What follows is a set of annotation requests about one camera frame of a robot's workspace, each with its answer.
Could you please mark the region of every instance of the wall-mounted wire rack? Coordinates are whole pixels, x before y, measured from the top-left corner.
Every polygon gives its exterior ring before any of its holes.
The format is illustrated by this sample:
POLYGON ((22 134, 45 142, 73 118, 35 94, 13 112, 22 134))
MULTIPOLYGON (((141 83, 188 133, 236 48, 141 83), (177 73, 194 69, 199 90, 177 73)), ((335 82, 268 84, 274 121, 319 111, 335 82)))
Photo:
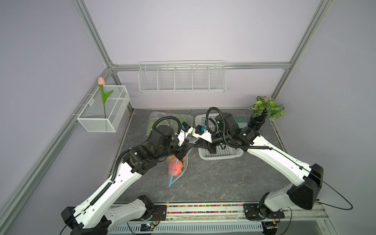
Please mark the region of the wall-mounted wire rack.
POLYGON ((141 62, 138 84, 141 92, 211 92, 226 90, 224 61, 188 61, 171 64, 141 62))

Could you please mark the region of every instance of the black cable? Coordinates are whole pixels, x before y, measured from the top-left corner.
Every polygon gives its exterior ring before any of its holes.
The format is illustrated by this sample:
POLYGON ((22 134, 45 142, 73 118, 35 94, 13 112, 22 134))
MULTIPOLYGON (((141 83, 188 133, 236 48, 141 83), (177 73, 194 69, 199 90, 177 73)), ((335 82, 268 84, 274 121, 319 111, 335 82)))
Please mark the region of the black cable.
POLYGON ((95 196, 95 198, 90 202, 90 205, 94 205, 98 199, 108 190, 108 188, 113 184, 115 178, 116 178, 116 174, 117 174, 117 171, 118 171, 118 168, 119 168, 119 164, 123 158, 123 156, 128 153, 130 151, 130 149, 127 149, 127 150, 124 150, 122 151, 122 153, 119 155, 119 157, 116 159, 116 162, 115 162, 115 167, 114 167, 114 171, 112 173, 112 176, 111 176, 111 181, 108 182, 106 184, 106 186, 95 196))
POLYGON ((79 213, 78 215, 76 215, 73 219, 71 219, 71 221, 69 221, 65 226, 64 226, 64 228, 61 230, 61 232, 60 232, 60 234, 59 235, 61 235, 61 233, 64 231, 64 229, 68 226, 68 224, 69 223, 71 223, 75 218, 77 218, 77 216, 79 216, 81 213, 79 213))
POLYGON ((158 123, 160 123, 161 121, 166 120, 166 119, 172 119, 172 120, 175 120, 177 122, 177 134, 180 134, 180 130, 182 129, 182 124, 180 123, 180 120, 177 117, 165 116, 165 117, 161 117, 160 119, 156 120, 155 123, 152 125, 152 129, 150 130, 150 134, 147 137, 148 139, 150 139, 150 136, 152 136, 152 131, 158 125, 158 123))
POLYGON ((128 225, 128 228, 129 228, 130 232, 133 233, 133 235, 136 235, 136 234, 130 229, 130 226, 129 226, 128 222, 127 222, 127 225, 128 225))
POLYGON ((215 123, 215 121, 212 119, 212 118, 209 118, 209 120, 214 124, 214 131, 212 131, 210 128, 209 128, 209 125, 208 125, 208 120, 205 119, 205 126, 206 128, 208 129, 208 131, 210 132, 210 134, 215 134, 217 132, 217 124, 215 123))
MULTIPOLYGON (((307 171, 308 173, 311 173, 311 171, 307 170, 306 168, 304 168, 303 166, 297 164, 295 161, 293 161, 292 159, 290 159, 288 156, 284 155, 283 153, 281 153, 280 151, 276 150, 276 149, 273 149, 274 151, 280 153, 282 156, 284 156, 285 158, 289 159, 291 162, 293 162, 295 165, 297 165, 299 167, 299 169, 304 169, 305 171, 307 171)), ((321 203, 321 204, 324 204, 324 205, 327 205, 327 206, 331 206, 331 207, 334 207, 334 208, 337 208, 337 209, 341 209, 341 210, 346 210, 346 211, 349 211, 351 209, 353 209, 353 205, 351 204, 351 202, 349 202, 344 196, 342 196, 342 194, 340 194, 337 190, 335 190, 332 186, 330 186, 328 183, 326 183, 325 181, 323 181, 322 179, 320 179, 319 177, 317 177, 315 174, 312 174, 314 177, 318 178, 320 181, 322 181, 324 184, 326 184, 327 186, 329 186, 331 189, 333 189, 338 195, 340 195, 351 207, 350 208, 341 208, 341 207, 337 207, 337 206, 332 206, 332 205, 329 205, 329 204, 326 204, 326 203, 321 203)))
POLYGON ((288 227, 290 227, 290 224, 291 224, 291 220, 292 220, 292 218, 293 218, 293 210, 291 210, 291 208, 290 207, 288 207, 289 209, 290 209, 290 211, 291 211, 291 216, 290 216, 290 222, 288 222, 288 225, 287 225, 287 228, 286 228, 286 230, 283 232, 283 233, 281 233, 280 235, 283 235, 283 234, 285 234, 285 232, 288 230, 288 227))
POLYGON ((207 125, 207 123, 208 123, 209 113, 210 113, 210 111, 212 111, 212 110, 217 111, 218 114, 221 116, 221 119, 222 119, 222 125, 223 125, 223 126, 222 126, 222 138, 223 138, 224 142, 225 142, 229 147, 232 147, 232 148, 241 148, 241 149, 269 149, 269 150, 273 149, 273 148, 271 148, 271 147, 269 147, 269 146, 244 146, 244 145, 241 145, 241 146, 240 146, 240 145, 233 145, 233 144, 230 144, 230 143, 226 140, 226 131, 225 131, 225 129, 226 129, 226 121, 224 120, 224 117, 223 117, 221 111, 220 111, 218 108, 216 108, 216 107, 211 107, 211 108, 208 109, 208 111, 206 112, 206 117, 205 117, 205 125, 207 125))

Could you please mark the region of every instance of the white wire basket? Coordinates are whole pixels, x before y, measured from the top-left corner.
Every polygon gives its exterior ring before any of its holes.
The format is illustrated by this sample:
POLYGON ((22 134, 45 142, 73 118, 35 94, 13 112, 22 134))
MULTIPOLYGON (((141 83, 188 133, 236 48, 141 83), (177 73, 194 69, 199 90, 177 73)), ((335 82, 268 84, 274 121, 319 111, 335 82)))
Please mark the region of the white wire basket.
MULTIPOLYGON (((215 117, 218 115, 218 113, 210 113, 209 118, 212 118, 215 120, 215 117)), ((201 125, 205 126, 205 117, 206 114, 197 115, 194 118, 194 124, 195 126, 201 125)), ((211 121, 208 121, 208 126, 211 130, 214 130, 214 124, 211 121)), ((222 149, 220 146, 217 146, 217 153, 216 154, 210 154, 207 149, 201 149, 199 148, 199 155, 204 160, 219 160, 219 159, 229 159, 229 158, 237 158, 243 155, 243 150, 241 149, 235 149, 231 148, 229 146, 226 146, 225 149, 222 149)))
POLYGON ((226 90, 223 63, 140 65, 138 84, 141 92, 210 92, 226 90))
POLYGON ((116 132, 129 103, 130 98, 125 86, 104 85, 103 90, 105 93, 113 90, 105 103, 106 118, 99 87, 77 117, 88 132, 116 132))

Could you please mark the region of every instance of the green tulip leaf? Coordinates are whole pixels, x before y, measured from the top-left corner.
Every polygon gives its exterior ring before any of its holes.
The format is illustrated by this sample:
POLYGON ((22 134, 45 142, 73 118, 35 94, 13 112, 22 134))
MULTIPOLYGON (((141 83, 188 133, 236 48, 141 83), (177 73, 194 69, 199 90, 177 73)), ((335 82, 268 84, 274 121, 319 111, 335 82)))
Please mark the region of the green tulip leaf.
POLYGON ((105 91, 103 90, 103 86, 99 85, 100 93, 102 94, 102 99, 105 96, 105 91))
POLYGON ((113 92, 114 92, 114 90, 109 91, 109 92, 107 92, 107 94, 104 95, 104 97, 102 98, 102 103, 103 103, 103 104, 106 103, 107 98, 108 98, 113 92))

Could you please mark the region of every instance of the mounting plate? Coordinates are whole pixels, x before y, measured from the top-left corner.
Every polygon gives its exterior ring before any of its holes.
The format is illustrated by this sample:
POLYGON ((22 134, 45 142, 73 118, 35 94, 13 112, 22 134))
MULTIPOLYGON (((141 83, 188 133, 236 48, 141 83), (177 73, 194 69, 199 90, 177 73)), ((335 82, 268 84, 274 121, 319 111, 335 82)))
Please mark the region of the mounting plate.
MULTIPOLYGON (((158 213, 161 216, 161 221, 166 220, 166 215, 167 215, 167 206, 166 205, 154 205, 154 211, 153 213, 158 213)), ((152 214, 151 219, 148 221, 158 221, 158 215, 152 214)), ((142 221, 142 219, 134 219, 131 221, 142 221)))
POLYGON ((273 219, 284 219, 285 214, 283 213, 283 210, 279 210, 276 212, 271 211, 267 217, 262 217, 260 215, 260 210, 258 208, 258 203, 244 203, 243 204, 244 208, 244 213, 246 214, 247 220, 263 220, 263 219, 268 219, 268 218, 273 218, 273 219))

